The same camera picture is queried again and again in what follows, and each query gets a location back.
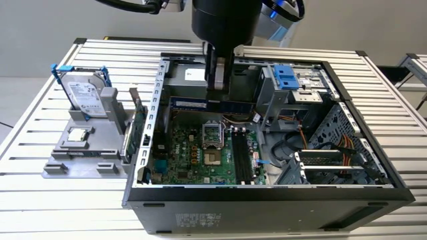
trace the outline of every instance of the case label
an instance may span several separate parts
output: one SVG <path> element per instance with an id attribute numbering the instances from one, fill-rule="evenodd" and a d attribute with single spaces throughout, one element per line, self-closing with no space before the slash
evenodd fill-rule
<path id="1" fill-rule="evenodd" d="M 217 227 L 221 213 L 175 213 L 175 225 L 181 228 Z"/>

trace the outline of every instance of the blue drive bracket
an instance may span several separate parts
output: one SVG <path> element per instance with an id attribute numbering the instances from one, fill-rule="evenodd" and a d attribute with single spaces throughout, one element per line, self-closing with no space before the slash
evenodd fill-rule
<path id="1" fill-rule="evenodd" d="M 111 81 L 109 80 L 109 74 L 107 69 L 105 66 L 101 66 L 99 68 L 101 73 L 103 74 L 103 82 L 106 87 L 111 87 Z"/>
<path id="2" fill-rule="evenodd" d="M 65 96 L 66 96 L 69 104 L 70 104 L 70 109 L 75 110 L 75 107 L 73 105 L 70 97 L 67 96 L 67 93 L 65 91 L 65 88 L 63 88 L 63 85 L 62 85 L 62 81 L 61 81 L 61 78 L 59 78 L 59 75 L 58 75 L 58 72 L 62 72 L 62 71 L 63 72 L 70 72 L 74 69 L 74 67 L 73 66 L 59 66 L 58 69 L 55 70 L 57 66 L 58 65 L 54 64 L 54 63 L 50 65 L 50 73 L 51 73 L 51 75 L 53 75 L 53 77 L 55 79 L 57 84 L 61 86 L 61 89 L 62 89 L 62 91 L 65 93 Z"/>
<path id="3" fill-rule="evenodd" d="M 289 65 L 273 65 L 272 74 L 281 90 L 297 90 L 300 88 L 298 80 Z"/>

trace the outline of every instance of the orange wire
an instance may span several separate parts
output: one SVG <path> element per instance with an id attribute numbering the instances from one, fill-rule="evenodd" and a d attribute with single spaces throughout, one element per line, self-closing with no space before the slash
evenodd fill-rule
<path id="1" fill-rule="evenodd" d="M 306 141 L 305 141 L 305 137 L 304 137 L 304 133 L 302 133 L 302 128 L 301 127 L 298 127 L 298 134 L 300 134 L 301 141 L 302 141 L 302 148 L 306 149 L 308 146 L 306 146 Z"/>

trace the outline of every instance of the sticker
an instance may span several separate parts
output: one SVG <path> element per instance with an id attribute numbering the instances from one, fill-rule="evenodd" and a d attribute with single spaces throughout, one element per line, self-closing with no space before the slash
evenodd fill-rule
<path id="1" fill-rule="evenodd" d="M 310 84 L 309 80 L 300 79 L 298 81 L 300 81 L 301 85 L 309 85 Z"/>
<path id="2" fill-rule="evenodd" d="M 206 104 L 201 102 L 175 101 L 174 105 L 177 107 L 206 108 Z"/>
<path id="3" fill-rule="evenodd" d="M 70 94 L 81 112 L 91 117 L 105 116 L 102 102 L 94 85 L 87 82 L 67 82 Z"/>
<path id="4" fill-rule="evenodd" d="M 179 228 L 209 228 L 220 225 L 221 213 L 175 213 L 174 218 Z"/>
<path id="5" fill-rule="evenodd" d="M 205 80 L 205 70 L 198 68 L 187 68 L 185 69 L 185 77 L 186 81 L 204 81 Z"/>
<path id="6" fill-rule="evenodd" d="M 261 115 L 258 115 L 257 113 L 254 114 L 254 117 L 253 117 L 253 122 L 258 122 L 260 121 L 260 118 L 261 118 Z"/>
<path id="7" fill-rule="evenodd" d="M 69 156 L 83 156 L 82 152 L 67 152 Z"/>

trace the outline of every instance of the aluminum extrusion table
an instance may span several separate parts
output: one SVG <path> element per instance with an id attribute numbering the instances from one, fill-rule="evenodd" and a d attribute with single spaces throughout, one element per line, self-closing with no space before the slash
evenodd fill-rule
<path id="1" fill-rule="evenodd" d="M 149 101 L 159 53 L 201 54 L 191 43 L 79 39 L 59 65 L 106 66 L 117 99 Z M 245 57 L 328 61 L 416 201 L 349 233 L 205 234 L 162 238 L 341 240 L 427 239 L 427 123 L 370 59 L 354 51 L 245 46 Z M 0 145 L 0 239 L 155 239 L 131 210 L 121 208 L 125 179 L 43 179 L 39 176 L 65 128 L 69 102 L 50 77 Z"/>

